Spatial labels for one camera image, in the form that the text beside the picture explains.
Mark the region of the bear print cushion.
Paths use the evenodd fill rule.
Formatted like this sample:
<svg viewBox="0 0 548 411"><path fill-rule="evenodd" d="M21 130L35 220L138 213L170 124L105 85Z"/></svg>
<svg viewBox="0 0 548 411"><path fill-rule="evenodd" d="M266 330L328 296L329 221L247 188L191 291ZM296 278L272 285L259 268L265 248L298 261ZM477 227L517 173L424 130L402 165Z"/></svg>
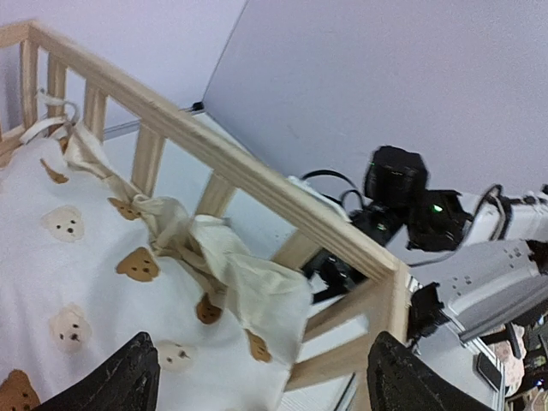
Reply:
<svg viewBox="0 0 548 411"><path fill-rule="evenodd" d="M1 142L1 407L38 410L137 333L156 410L275 410L311 290L225 218L69 161L78 116Z"/></svg>

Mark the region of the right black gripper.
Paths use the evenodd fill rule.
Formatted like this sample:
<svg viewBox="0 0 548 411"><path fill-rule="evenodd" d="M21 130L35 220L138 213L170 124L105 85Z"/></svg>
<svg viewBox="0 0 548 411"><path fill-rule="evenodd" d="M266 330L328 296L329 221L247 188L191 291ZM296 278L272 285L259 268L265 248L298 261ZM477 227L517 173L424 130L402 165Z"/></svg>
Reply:
<svg viewBox="0 0 548 411"><path fill-rule="evenodd" d="M389 208L373 201L360 210L349 214L355 228L368 235L381 247L386 247L407 222L406 208ZM321 249L302 267L304 276L310 280L317 275L325 289L313 295L313 303L320 303L350 290L366 280L366 276L326 249Z"/></svg>

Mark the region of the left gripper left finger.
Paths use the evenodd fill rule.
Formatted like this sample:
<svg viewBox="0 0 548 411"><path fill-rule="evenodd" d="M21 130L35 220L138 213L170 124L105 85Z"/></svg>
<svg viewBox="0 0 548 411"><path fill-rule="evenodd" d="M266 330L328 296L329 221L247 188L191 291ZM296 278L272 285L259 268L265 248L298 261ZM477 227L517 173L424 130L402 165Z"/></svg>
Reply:
<svg viewBox="0 0 548 411"><path fill-rule="evenodd" d="M77 384L37 407L42 411L154 411L160 365L150 335L137 333Z"/></svg>

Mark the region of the wooden pet bed frame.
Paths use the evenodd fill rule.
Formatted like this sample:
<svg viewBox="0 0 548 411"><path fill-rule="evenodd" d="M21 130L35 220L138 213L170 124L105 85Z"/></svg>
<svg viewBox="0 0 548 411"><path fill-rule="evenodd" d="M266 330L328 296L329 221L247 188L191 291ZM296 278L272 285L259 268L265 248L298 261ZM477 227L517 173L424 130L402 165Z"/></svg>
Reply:
<svg viewBox="0 0 548 411"><path fill-rule="evenodd" d="M199 213L223 215L235 190L241 189L295 227L295 233L275 254L274 260L279 265L298 268L323 247L364 273L365 283L307 322L304 337L312 340L360 314L368 317L369 331L363 337L296 364L286 388L297 390L356 373L357 394L367 396L370 385L366 375L371 369L367 356L377 334L388 331L399 341L406 338L408 268L403 262L345 223L312 195L59 33L36 21L16 22L2 27L1 45L20 48L23 123L9 132L10 137L21 136L38 118L38 52L45 50L49 54L48 89L53 96L48 111L58 122L64 119L67 71L73 70L86 82L84 122L74 125L79 139L67 151L68 160L74 165L101 176L112 172L99 135L106 101L112 98L141 122L131 192L153 192L164 142L171 140L213 171L200 199Z"/></svg>

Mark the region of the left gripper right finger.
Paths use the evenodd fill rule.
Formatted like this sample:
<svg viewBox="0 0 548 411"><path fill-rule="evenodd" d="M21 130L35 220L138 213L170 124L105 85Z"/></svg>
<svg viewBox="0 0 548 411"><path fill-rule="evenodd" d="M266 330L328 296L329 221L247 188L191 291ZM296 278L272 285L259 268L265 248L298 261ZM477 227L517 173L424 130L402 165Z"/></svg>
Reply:
<svg viewBox="0 0 548 411"><path fill-rule="evenodd" d="M422 356L389 332L378 334L368 354L371 410L498 410L493 389L475 370L477 349L435 337Z"/></svg>

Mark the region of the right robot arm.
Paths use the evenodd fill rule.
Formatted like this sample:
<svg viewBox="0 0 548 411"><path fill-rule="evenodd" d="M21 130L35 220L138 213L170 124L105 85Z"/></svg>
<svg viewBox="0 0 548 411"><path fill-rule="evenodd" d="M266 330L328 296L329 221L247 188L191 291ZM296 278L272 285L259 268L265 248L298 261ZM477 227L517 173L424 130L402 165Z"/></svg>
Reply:
<svg viewBox="0 0 548 411"><path fill-rule="evenodd" d="M405 236L403 260L419 287L408 309L406 342L447 323L459 339L516 344L511 325L546 303L547 194L509 197L499 184L470 209L454 189L430 189L420 154L381 146L344 219L382 247Z"/></svg>

